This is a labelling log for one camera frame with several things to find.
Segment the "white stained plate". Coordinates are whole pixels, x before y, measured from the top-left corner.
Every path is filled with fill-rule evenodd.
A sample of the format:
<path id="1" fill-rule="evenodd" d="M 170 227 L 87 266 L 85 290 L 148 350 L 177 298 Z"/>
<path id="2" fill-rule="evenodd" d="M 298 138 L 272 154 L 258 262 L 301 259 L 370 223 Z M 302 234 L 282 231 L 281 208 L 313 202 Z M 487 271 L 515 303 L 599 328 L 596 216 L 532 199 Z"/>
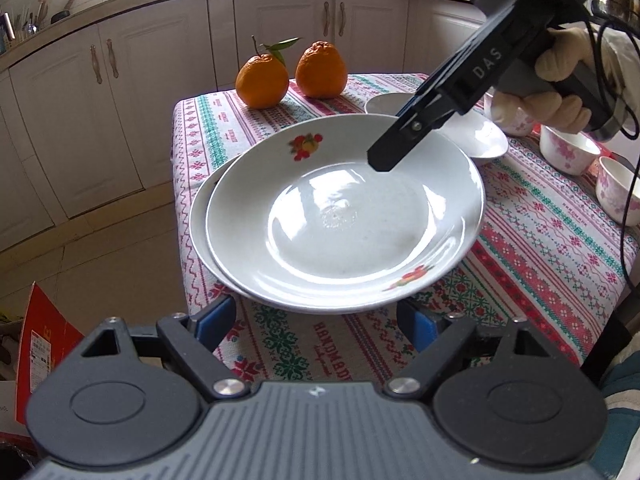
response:
<path id="1" fill-rule="evenodd" d="M 367 114 L 393 116 L 411 97 L 411 93 L 405 92 L 379 94 L 367 100 L 364 110 Z M 454 113 L 437 132 L 461 148 L 476 166 L 503 156 L 509 148 L 502 130 L 477 110 L 470 110 L 465 115 Z"/>

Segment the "white floral bowl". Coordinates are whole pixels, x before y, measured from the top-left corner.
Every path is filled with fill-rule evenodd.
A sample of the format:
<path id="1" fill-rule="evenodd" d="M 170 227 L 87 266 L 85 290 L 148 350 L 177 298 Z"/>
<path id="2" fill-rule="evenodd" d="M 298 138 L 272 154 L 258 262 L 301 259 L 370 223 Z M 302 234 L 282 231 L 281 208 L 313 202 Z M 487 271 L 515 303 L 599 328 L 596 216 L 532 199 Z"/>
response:
<path id="1" fill-rule="evenodd" d="M 618 224 L 638 226 L 640 222 L 639 181 L 634 184 L 626 221 L 623 215 L 632 172 L 615 159 L 601 156 L 596 184 L 596 196 L 600 206 Z"/>
<path id="2" fill-rule="evenodd" d="M 540 128 L 539 148 L 542 157 L 556 170 L 579 177 L 601 156 L 596 142 L 583 133 L 565 133 Z"/>
<path id="3" fill-rule="evenodd" d="M 536 126 L 533 118 L 528 116 L 521 107 L 518 107 L 515 112 L 508 115 L 510 122 L 505 120 L 497 120 L 495 114 L 492 112 L 492 102 L 494 102 L 495 88 L 490 87 L 484 95 L 484 114 L 494 124 L 496 124 L 507 136 L 513 136 L 514 138 L 522 138 L 528 136 L 534 131 Z"/>

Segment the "white kitchen cabinets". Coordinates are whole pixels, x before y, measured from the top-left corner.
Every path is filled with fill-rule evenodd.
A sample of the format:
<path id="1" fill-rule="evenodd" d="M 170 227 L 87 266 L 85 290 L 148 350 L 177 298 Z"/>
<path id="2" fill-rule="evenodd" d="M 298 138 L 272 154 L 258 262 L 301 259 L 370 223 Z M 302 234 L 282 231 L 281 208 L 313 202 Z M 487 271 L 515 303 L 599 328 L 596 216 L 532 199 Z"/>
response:
<path id="1" fill-rule="evenodd" d="M 254 42 L 340 50 L 355 74 L 428 72 L 482 22 L 468 0 L 108 0 L 1 58 L 1 244 L 171 176 L 175 104 L 230 89 Z"/>

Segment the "bumpy orange without leaf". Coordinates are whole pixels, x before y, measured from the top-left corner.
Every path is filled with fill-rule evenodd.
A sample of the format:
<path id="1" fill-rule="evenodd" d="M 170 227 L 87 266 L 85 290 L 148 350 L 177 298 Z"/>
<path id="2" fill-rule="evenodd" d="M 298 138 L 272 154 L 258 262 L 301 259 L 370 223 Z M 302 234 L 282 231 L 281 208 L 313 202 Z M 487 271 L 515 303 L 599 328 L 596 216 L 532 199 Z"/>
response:
<path id="1" fill-rule="evenodd" d="M 300 57 L 295 71 L 297 87 L 311 99 L 334 99 L 345 89 L 348 70 L 333 44 L 316 41 Z"/>

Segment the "patterned red green tablecloth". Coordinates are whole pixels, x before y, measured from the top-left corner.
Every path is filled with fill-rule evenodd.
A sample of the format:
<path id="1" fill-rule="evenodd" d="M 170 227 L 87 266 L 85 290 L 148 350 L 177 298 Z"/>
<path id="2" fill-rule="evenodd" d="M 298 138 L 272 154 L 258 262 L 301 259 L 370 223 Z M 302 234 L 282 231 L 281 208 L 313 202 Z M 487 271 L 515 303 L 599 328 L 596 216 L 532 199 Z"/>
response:
<path id="1" fill-rule="evenodd" d="M 306 99 L 291 88 L 270 110 L 249 110 L 233 91 L 178 102 L 172 112 L 172 173 L 189 310 L 202 310 L 224 292 L 198 258 L 189 226 L 196 193 L 210 174 L 288 125 L 358 113 L 374 96 L 413 92 L 421 81 L 419 74 L 354 75 L 336 100 Z M 622 269 L 637 262 L 638 232 L 608 218 L 592 174 L 572 179 L 549 166 L 536 134 L 512 140 L 509 151 L 480 172 L 487 194 L 480 237 L 457 269 L 420 292 L 416 303 L 491 325 L 523 315 L 571 361 L 582 362 L 623 297 Z M 315 316 L 242 298 L 236 308 L 216 356 L 247 382 L 384 382 L 414 356 L 392 307 Z"/>

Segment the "orange with leaf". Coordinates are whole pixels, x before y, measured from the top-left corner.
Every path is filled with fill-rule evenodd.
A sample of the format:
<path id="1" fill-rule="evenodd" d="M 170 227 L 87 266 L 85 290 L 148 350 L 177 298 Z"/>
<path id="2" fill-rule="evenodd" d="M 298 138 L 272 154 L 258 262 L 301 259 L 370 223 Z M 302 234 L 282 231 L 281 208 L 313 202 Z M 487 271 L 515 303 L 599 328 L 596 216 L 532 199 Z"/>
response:
<path id="1" fill-rule="evenodd" d="M 258 44 L 252 37 L 255 55 L 240 69 L 235 78 L 235 92 L 253 110 L 277 106 L 288 92 L 288 69 L 282 52 L 299 40 L 288 38 L 275 44 Z"/>

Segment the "red cardboard box on floor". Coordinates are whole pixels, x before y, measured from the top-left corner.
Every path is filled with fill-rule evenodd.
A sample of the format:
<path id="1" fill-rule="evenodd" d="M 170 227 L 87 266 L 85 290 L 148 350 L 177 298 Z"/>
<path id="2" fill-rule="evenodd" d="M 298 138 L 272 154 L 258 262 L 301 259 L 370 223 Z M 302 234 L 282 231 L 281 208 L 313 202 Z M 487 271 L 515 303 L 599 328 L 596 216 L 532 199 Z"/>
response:
<path id="1" fill-rule="evenodd" d="M 15 420 L 26 424 L 32 393 L 82 340 L 84 335 L 55 307 L 37 283 L 32 283 L 18 345 L 15 379 Z"/>

